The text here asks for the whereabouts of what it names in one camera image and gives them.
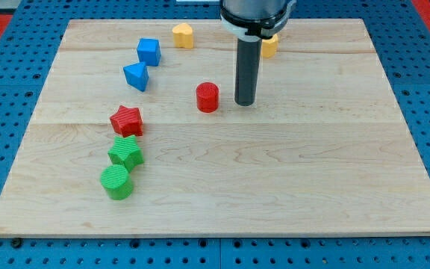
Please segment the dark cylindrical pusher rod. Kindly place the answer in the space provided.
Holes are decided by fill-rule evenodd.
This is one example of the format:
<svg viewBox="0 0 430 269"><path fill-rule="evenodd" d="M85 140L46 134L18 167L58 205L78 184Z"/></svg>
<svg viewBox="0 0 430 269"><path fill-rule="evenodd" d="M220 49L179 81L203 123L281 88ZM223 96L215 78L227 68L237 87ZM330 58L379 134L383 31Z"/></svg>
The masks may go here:
<svg viewBox="0 0 430 269"><path fill-rule="evenodd" d="M237 41L234 101L240 106L255 102L260 63L261 40Z"/></svg>

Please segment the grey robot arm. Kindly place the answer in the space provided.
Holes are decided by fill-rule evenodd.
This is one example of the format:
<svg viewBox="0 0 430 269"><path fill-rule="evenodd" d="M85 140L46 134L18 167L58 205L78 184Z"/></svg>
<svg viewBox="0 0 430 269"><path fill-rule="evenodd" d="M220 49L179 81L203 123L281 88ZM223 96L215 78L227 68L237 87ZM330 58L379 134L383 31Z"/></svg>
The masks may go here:
<svg viewBox="0 0 430 269"><path fill-rule="evenodd" d="M287 24L296 0L220 0L222 24L237 38L234 101L255 102L262 41Z"/></svg>

